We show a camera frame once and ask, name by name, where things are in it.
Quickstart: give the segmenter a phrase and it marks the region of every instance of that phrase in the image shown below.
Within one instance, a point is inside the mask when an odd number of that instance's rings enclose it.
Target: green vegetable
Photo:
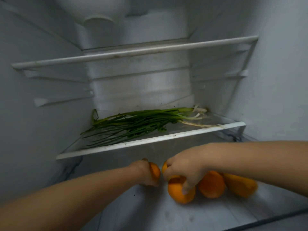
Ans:
[[[196,110],[199,112],[196,116],[188,117]],[[155,130],[166,131],[167,129],[164,126],[168,123],[202,119],[198,116],[204,112],[206,112],[205,109],[198,108],[154,109],[122,113],[98,119],[97,110],[94,109],[92,111],[93,125],[81,135],[86,135],[83,138],[96,138],[90,141],[88,147],[107,146],[138,138]]]

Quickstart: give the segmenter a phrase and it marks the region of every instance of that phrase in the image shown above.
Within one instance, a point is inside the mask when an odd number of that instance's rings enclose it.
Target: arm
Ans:
[[[308,196],[308,142],[210,143],[168,159],[164,173],[186,176],[184,193],[208,170],[252,178]]]
[[[147,161],[59,183],[1,207],[0,230],[79,230],[136,184],[157,186]]]

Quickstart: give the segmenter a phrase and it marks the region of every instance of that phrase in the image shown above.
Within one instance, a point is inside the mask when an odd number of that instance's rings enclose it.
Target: forearm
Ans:
[[[0,208],[0,230],[79,230],[141,176],[125,167],[45,188]]]
[[[252,178],[308,196],[308,142],[213,143],[205,145],[203,161],[212,170]]]

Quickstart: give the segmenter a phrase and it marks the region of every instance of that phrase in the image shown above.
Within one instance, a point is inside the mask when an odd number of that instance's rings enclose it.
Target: refrigerator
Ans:
[[[57,0],[0,0],[1,203],[148,158],[162,166],[212,142],[308,140],[308,0],[130,0],[111,24],[80,24]],[[201,107],[197,128],[170,124],[136,140],[85,149],[100,118]],[[93,230],[304,230],[308,199],[259,183],[182,206],[134,186]]]

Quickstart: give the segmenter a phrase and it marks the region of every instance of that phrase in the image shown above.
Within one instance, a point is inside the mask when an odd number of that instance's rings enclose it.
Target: orange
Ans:
[[[215,171],[208,171],[198,183],[200,192],[209,199],[219,198],[225,191],[223,177]]]
[[[224,179],[231,192],[244,198],[248,198],[258,189],[257,182],[249,178],[224,173]]]
[[[157,164],[155,164],[153,162],[150,162],[149,164],[150,164],[150,171],[151,171],[152,177],[156,181],[159,181],[159,178],[160,178],[160,169],[159,169],[159,167],[157,166]]]
[[[163,164],[163,167],[161,167],[161,172],[164,173],[169,166],[170,165],[167,165],[167,161],[165,161],[164,164]],[[181,177],[181,176],[173,175],[173,176],[170,177],[170,179],[179,178],[179,177]]]
[[[182,194],[183,183],[186,181],[186,177],[178,177],[169,180],[168,193],[171,198],[177,203],[187,204],[195,198],[196,188],[191,189],[186,195]]]

